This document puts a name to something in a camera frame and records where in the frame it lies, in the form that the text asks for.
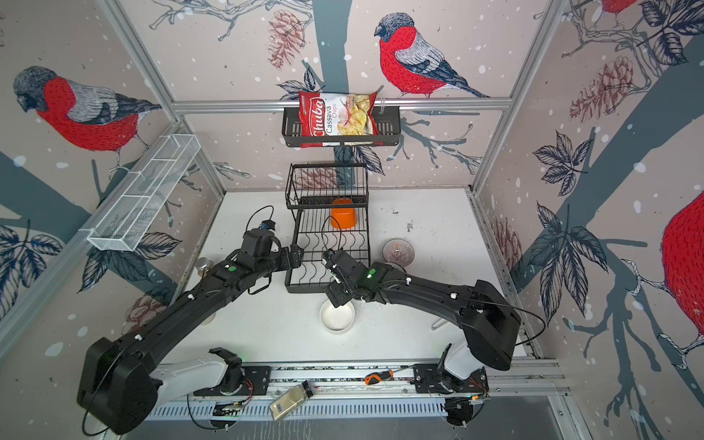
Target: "bird wing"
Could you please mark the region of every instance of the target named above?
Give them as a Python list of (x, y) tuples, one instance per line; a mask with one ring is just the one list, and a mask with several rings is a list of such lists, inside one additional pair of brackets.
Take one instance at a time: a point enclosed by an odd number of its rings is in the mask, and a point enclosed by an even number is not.
[(443, 62), (447, 64), (442, 52), (425, 41), (420, 32), (415, 33), (413, 44), (408, 49), (398, 50), (394, 55), (405, 68), (425, 77), (432, 77), (433, 70)]
[(104, 125), (161, 108), (158, 104), (130, 98), (106, 87), (85, 86), (67, 81), (76, 97), (76, 104), (68, 112), (68, 117), (81, 124)]

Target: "white wire basket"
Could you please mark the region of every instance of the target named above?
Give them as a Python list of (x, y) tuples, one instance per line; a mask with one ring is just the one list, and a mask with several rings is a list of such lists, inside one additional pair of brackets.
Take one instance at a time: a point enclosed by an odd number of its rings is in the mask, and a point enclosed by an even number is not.
[(200, 149), (200, 142), (192, 134), (163, 137), (159, 150), (144, 168), (130, 171), (137, 175), (134, 181), (100, 220), (88, 241), (101, 251), (135, 250)]

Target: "red chip bag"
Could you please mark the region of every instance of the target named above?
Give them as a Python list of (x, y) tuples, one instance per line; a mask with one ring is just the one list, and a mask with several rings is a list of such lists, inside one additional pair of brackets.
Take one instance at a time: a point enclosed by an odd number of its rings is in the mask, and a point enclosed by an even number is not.
[[(372, 117), (377, 94), (345, 95), (342, 93), (299, 92), (298, 117), (301, 119), (301, 136), (360, 136), (379, 134)], [(368, 142), (345, 142), (345, 145)], [(337, 146), (339, 142), (302, 144), (309, 146)]]

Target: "white table surface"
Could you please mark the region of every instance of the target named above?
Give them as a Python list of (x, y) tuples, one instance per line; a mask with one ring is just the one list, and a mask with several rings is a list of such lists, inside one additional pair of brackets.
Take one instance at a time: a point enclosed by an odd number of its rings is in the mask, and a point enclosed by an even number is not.
[[(235, 192), (225, 196), (201, 256), (218, 262), (239, 248), (249, 216), (265, 205), (275, 207), (276, 235), (288, 246), (294, 219), (284, 193)], [(269, 209), (257, 214), (250, 228), (268, 215)], [(384, 243), (400, 238), (415, 249), (415, 260), (406, 267), (411, 275), (449, 284), (474, 285), (483, 279), (499, 286), (463, 189), (370, 190), (369, 218), (372, 261), (383, 260)], [(438, 319), (434, 315), (362, 301), (352, 301), (356, 318), (350, 331), (330, 334), (319, 318), (325, 294), (290, 294), (284, 275), (274, 274), (269, 289), (254, 296), (243, 294), (220, 309), (212, 322), (198, 326), (176, 345), (164, 362), (190, 360), (219, 346), (238, 353), (244, 362), (414, 360), (438, 358), (448, 343), (464, 343), (464, 334), (455, 325), (433, 332), (430, 326)], [(199, 280), (194, 271), (188, 289)], [(257, 287), (265, 283), (261, 279)], [(525, 356), (521, 346), (514, 356)]]

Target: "wire dish rack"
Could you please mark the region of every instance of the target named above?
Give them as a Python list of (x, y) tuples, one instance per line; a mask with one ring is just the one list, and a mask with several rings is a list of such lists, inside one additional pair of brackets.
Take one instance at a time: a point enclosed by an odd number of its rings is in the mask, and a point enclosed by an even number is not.
[[(352, 203), (336, 205), (334, 201)], [(333, 277), (325, 270), (322, 252), (344, 249), (362, 263), (370, 264), (369, 179), (362, 163), (291, 165), (286, 185), (286, 205), (296, 222), (293, 242), (303, 249), (301, 266), (286, 272), (289, 293), (323, 292)], [(333, 208), (353, 208), (356, 224), (333, 228)]]
[(201, 149), (192, 134), (172, 134), (162, 139), (159, 150), (144, 168), (128, 173), (136, 177), (88, 236), (88, 241), (101, 251), (136, 249)]

